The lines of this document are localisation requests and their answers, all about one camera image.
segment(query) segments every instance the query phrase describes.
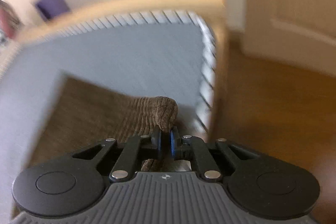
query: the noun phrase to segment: red object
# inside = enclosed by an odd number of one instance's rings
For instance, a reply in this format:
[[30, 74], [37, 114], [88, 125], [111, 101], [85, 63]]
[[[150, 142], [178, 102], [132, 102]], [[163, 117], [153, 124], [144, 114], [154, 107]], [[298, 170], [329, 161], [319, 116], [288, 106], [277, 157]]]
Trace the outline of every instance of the red object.
[[6, 37], [13, 39], [16, 29], [9, 23], [10, 18], [10, 14], [5, 9], [0, 8], [0, 30], [2, 30]]

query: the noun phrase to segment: wooden frame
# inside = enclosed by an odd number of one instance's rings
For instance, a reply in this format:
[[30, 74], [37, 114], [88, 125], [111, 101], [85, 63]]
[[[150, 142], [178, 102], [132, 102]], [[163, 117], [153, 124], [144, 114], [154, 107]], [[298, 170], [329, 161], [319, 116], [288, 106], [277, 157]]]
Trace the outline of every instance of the wooden frame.
[[20, 43], [29, 43], [29, 41], [53, 33], [63, 27], [110, 14], [163, 9], [192, 10], [206, 21], [214, 33], [216, 69], [213, 109], [208, 136], [211, 138], [226, 97], [228, 45], [225, 30], [225, 0], [105, 0], [62, 15], [41, 26], [24, 29], [18, 34], [16, 40]]

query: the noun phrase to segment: purple object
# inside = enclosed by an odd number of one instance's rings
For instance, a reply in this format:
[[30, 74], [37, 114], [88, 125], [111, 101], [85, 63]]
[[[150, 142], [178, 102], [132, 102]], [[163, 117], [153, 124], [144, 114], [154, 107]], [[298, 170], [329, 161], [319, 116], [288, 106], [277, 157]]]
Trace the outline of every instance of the purple object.
[[70, 12], [64, 0], [39, 0], [35, 7], [44, 21], [52, 20], [61, 14]]

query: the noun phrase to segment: gray fabric surface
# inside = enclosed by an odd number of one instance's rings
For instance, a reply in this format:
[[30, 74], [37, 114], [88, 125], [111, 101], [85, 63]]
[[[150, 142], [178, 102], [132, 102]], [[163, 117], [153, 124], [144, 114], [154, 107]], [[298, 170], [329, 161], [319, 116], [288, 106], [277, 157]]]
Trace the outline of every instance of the gray fabric surface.
[[202, 50], [199, 27], [185, 24], [103, 29], [25, 48], [0, 82], [0, 222], [9, 219], [11, 183], [50, 115], [64, 74], [128, 95], [173, 98], [178, 119], [188, 125]]

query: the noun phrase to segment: crosshair logo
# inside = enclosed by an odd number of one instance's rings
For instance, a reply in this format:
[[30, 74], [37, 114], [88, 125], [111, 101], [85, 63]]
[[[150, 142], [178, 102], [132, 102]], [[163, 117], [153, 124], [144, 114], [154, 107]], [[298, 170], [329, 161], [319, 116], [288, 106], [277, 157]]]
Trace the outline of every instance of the crosshair logo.
[[171, 176], [168, 175], [168, 174], [165, 174], [165, 175], [161, 176], [161, 178], [163, 178], [164, 180], [167, 180], [167, 179], [170, 179]]

